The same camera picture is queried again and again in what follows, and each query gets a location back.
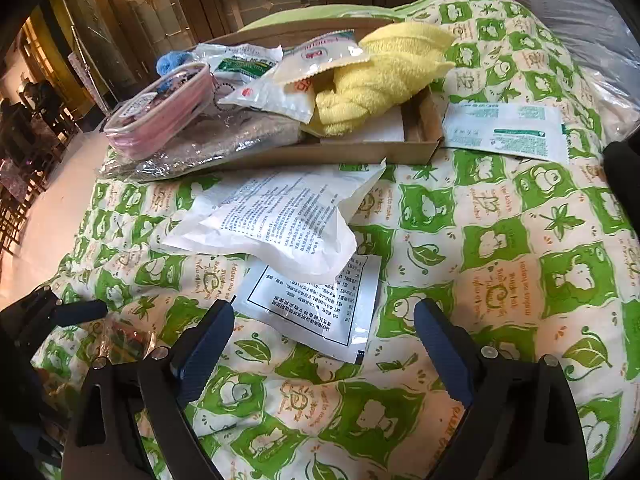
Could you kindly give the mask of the pink clear zip pouch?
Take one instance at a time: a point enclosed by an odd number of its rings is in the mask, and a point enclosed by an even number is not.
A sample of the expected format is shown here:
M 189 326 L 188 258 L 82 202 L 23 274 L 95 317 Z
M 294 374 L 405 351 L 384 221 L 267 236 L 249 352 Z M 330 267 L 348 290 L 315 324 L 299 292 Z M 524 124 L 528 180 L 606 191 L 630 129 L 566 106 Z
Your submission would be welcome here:
M 119 155 L 145 159 L 186 128 L 213 98 L 214 78 L 209 65 L 186 63 L 119 107 L 103 132 Z

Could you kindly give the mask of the brown fibre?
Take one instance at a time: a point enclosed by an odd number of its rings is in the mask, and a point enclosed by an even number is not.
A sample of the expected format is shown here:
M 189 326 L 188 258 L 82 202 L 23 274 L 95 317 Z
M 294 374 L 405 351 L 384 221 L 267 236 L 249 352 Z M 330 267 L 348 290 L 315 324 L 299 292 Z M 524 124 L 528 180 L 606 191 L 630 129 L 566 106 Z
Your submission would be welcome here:
M 170 180 L 301 140 L 300 123 L 282 115 L 250 108 L 225 115 L 205 112 L 147 158 L 108 155 L 99 176 L 134 182 Z

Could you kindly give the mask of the green medicine packet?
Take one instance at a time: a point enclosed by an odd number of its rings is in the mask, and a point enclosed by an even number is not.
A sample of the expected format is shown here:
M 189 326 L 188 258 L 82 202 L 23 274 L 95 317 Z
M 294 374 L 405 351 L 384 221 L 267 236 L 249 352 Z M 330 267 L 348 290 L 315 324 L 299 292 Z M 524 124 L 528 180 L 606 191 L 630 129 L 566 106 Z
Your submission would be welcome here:
M 216 80 L 242 86 L 265 75 L 283 58 L 281 46 L 265 48 L 256 44 L 198 44 L 191 51 L 195 62 L 209 65 Z

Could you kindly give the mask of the yellow towel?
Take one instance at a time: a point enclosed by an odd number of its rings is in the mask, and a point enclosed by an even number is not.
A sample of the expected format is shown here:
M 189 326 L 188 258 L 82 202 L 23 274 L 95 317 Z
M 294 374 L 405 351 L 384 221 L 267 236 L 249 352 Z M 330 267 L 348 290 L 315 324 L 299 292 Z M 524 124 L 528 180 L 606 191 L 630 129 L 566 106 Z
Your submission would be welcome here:
M 316 109 L 306 130 L 319 138 L 346 136 L 373 117 L 411 100 L 454 68 L 446 51 L 454 35 L 416 21 L 393 23 L 364 36 L 367 62 L 312 78 Z

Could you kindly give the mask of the small white red-logo sachet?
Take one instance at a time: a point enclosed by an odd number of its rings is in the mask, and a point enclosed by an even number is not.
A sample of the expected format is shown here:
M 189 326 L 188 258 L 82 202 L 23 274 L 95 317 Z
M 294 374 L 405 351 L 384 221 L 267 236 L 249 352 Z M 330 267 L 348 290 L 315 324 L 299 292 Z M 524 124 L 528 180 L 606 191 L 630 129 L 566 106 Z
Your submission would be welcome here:
M 312 38 L 291 50 L 274 68 L 278 84 L 292 84 L 347 65 L 365 63 L 370 54 L 355 40 L 353 29 L 336 30 Z

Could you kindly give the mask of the white red-text packet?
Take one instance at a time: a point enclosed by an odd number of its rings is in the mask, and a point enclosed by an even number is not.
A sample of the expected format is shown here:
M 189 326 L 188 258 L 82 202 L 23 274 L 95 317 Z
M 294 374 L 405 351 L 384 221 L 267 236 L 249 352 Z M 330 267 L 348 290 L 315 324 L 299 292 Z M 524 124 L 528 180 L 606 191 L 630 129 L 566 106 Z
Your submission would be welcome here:
M 254 108 L 307 125 L 314 116 L 316 96 L 310 79 L 280 84 L 265 74 L 223 96 L 217 103 Z

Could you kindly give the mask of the green white patterned quilt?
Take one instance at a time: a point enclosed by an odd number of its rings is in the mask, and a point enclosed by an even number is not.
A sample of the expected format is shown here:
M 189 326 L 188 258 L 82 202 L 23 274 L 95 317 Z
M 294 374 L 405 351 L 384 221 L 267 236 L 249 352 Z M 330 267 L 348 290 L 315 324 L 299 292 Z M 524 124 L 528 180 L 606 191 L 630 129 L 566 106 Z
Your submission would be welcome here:
M 350 222 L 358 252 L 382 260 L 362 362 L 238 315 L 186 414 L 227 479 L 421 479 L 463 415 L 414 328 L 428 297 L 480 346 L 560 361 L 602 479 L 639 429 L 639 239 L 605 181 L 586 74 L 515 0 L 419 0 L 390 16 L 454 35 L 438 104 L 554 106 L 567 163 L 439 150 L 388 166 Z

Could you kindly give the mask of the silver foil instruction sachet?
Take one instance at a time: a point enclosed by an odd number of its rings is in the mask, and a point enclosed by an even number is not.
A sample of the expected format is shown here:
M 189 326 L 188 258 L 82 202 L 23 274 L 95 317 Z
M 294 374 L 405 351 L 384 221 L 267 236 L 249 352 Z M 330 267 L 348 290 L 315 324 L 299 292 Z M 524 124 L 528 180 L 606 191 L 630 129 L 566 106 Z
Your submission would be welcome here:
M 329 285 L 299 283 L 254 259 L 233 307 L 281 335 L 359 364 L 372 323 L 382 258 L 354 255 Z

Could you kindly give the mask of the white printed-text pouch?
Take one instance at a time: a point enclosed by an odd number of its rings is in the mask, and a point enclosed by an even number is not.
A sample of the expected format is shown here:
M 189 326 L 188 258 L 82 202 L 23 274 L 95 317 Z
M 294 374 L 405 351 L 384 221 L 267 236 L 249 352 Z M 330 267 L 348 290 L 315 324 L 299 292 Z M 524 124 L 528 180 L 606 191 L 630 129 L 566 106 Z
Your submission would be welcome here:
M 160 241 L 168 252 L 251 255 L 290 280 L 331 285 L 356 254 L 348 226 L 386 162 L 227 174 Z

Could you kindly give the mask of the green white flat sachet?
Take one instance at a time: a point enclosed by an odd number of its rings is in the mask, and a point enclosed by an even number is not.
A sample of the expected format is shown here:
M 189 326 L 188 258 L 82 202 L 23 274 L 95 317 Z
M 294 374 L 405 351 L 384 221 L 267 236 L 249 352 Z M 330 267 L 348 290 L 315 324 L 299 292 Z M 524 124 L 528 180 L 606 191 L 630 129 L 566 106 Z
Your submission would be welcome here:
M 568 163 L 563 117 L 555 107 L 450 104 L 442 121 L 442 132 L 446 148 Z

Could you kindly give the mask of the blue towel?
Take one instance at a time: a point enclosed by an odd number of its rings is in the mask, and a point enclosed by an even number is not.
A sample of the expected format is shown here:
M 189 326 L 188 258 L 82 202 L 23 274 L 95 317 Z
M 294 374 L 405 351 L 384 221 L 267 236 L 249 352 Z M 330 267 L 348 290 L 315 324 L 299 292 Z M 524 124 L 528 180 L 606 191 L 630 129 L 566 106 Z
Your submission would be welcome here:
M 193 61 L 193 56 L 186 51 L 170 51 L 160 56 L 155 65 L 156 72 L 161 76 L 165 76 L 175 68 Z

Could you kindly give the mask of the dark wooden cabinet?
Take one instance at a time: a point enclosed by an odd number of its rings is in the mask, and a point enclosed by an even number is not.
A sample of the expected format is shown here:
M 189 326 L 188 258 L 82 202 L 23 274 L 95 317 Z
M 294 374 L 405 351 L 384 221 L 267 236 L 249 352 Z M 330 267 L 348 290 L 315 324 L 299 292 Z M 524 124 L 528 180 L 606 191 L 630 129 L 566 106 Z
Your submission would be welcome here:
M 1 0 L 1 96 L 32 108 L 28 84 L 54 92 L 69 139 L 155 77 L 158 57 L 284 10 L 329 3 L 392 8 L 414 0 Z

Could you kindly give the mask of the shallow cardboard box tray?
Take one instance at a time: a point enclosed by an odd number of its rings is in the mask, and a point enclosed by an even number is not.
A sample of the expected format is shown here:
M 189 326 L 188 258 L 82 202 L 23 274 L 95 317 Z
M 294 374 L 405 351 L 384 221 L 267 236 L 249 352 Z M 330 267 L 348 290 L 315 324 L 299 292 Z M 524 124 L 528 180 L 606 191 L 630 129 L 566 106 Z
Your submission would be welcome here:
M 257 44 L 272 48 L 296 47 L 325 32 L 351 29 L 361 39 L 375 29 L 390 24 L 387 18 L 315 18 L 267 25 L 217 37 L 215 44 Z M 257 169 L 280 166 L 332 164 L 420 165 L 431 161 L 444 143 L 442 112 L 430 90 L 424 89 L 410 101 L 369 120 L 358 130 L 338 140 L 306 136 L 303 142 L 273 148 L 228 160 L 219 170 Z

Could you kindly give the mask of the white foam sponge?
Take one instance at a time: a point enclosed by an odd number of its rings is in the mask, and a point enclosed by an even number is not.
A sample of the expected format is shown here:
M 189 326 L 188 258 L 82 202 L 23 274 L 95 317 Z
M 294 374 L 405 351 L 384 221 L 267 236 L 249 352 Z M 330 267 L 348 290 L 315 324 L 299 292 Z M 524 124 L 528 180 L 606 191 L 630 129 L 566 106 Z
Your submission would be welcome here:
M 394 106 L 380 116 L 370 117 L 361 126 L 344 136 L 323 138 L 324 144 L 355 144 L 404 142 L 405 129 L 401 108 Z

